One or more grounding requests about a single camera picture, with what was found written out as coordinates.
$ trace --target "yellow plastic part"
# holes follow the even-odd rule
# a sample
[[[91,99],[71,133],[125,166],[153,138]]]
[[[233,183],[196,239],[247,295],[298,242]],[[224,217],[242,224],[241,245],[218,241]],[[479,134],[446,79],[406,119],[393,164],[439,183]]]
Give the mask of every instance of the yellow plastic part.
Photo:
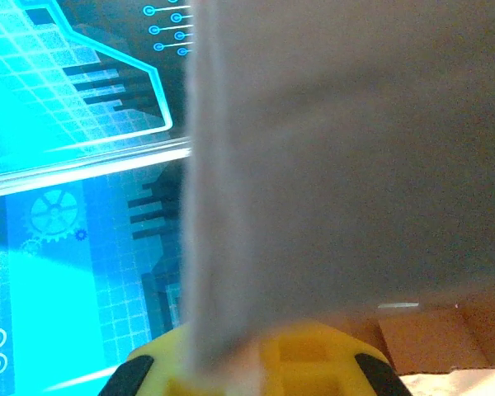
[[[132,352],[154,358],[136,396],[231,396],[231,391],[196,389],[180,380],[185,328],[178,328]],[[261,341],[265,370],[263,396],[375,396],[355,355],[385,356],[343,332],[321,323],[303,323]]]

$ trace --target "blurry gray fabric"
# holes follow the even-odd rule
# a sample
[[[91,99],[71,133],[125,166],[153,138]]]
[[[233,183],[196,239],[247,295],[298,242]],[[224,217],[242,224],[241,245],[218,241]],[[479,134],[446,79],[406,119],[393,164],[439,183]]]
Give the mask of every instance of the blurry gray fabric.
[[[495,0],[193,7],[193,368],[279,323],[495,280]]]

